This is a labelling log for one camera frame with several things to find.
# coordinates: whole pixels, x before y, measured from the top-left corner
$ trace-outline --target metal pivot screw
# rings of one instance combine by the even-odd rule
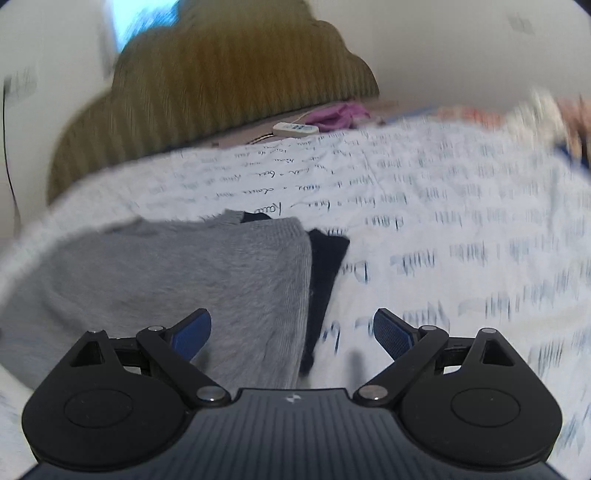
[[[208,385],[197,390],[197,398],[208,403],[215,403],[226,397],[226,391],[222,387]]]
[[[359,389],[359,396],[366,400],[381,400],[388,395],[388,390],[386,390],[381,385],[364,385]]]

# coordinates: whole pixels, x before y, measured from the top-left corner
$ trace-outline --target olive green cushion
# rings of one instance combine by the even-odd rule
[[[376,96],[363,60],[303,0],[186,0],[179,22],[133,38],[111,90],[67,127],[51,203],[102,168],[279,113]]]

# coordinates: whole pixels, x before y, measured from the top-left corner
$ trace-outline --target purple cloth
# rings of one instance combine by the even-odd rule
[[[315,125],[321,132],[341,130],[354,126],[355,118],[370,118],[369,112],[359,103],[340,103],[306,116],[307,125]]]

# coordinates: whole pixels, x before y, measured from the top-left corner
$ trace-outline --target black cloth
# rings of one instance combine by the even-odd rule
[[[271,217],[264,213],[245,212],[242,223],[259,220],[271,220]],[[308,232],[308,236],[312,247],[312,270],[306,342],[300,363],[301,375],[310,373],[314,365],[314,347],[320,338],[332,288],[350,243],[347,237],[325,235],[317,229]]]

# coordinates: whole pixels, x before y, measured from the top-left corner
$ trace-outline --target window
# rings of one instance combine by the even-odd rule
[[[138,33],[178,21],[178,0],[111,0],[117,51]]]

